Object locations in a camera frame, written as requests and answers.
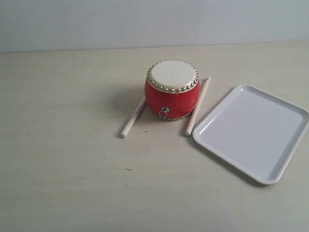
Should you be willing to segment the wooden drumstick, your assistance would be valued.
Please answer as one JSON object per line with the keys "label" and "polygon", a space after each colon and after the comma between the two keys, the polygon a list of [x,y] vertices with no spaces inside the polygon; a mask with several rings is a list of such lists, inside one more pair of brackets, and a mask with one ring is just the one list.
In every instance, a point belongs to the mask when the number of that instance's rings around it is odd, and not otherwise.
{"label": "wooden drumstick", "polygon": [[134,123],[136,122],[136,120],[138,119],[139,115],[141,114],[141,112],[143,111],[143,109],[146,106],[146,98],[143,97],[141,102],[139,103],[139,105],[137,106],[137,108],[135,109],[133,115],[131,116],[131,118],[129,119],[129,121],[126,123],[126,125],[124,126],[123,130],[120,133],[120,137],[121,138],[126,138],[126,136],[128,135],[128,133],[130,132],[131,128],[133,127]]}
{"label": "wooden drumstick", "polygon": [[195,124],[195,121],[196,121],[196,118],[197,118],[197,115],[200,111],[200,108],[201,108],[201,105],[203,103],[203,100],[205,98],[205,95],[207,93],[207,90],[208,90],[208,87],[210,85],[210,82],[211,82],[211,77],[207,77],[202,85],[202,88],[201,88],[201,92],[200,92],[200,95],[199,95],[199,98],[198,98],[198,101],[197,101],[197,104],[192,112],[192,115],[191,115],[191,118],[189,120],[189,123],[184,131],[184,134],[186,136],[190,136],[191,133],[192,133],[192,130],[193,130],[193,127],[194,127],[194,124]]}

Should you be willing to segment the red small drum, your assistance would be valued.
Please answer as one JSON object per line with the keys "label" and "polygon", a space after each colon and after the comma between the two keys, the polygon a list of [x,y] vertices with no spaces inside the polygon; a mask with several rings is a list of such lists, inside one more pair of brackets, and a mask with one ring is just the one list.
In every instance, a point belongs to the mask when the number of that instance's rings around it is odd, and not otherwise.
{"label": "red small drum", "polygon": [[149,68],[144,95],[156,115],[166,120],[177,120],[193,111],[200,89],[197,69],[185,61],[170,59]]}

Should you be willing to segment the white plastic tray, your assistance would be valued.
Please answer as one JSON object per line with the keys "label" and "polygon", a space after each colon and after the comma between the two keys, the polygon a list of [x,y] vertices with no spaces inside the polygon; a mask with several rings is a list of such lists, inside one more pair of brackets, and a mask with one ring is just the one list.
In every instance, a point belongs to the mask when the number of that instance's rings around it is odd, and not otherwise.
{"label": "white plastic tray", "polygon": [[240,85],[193,129],[192,136],[256,182],[273,185],[308,127],[307,110],[251,85]]}

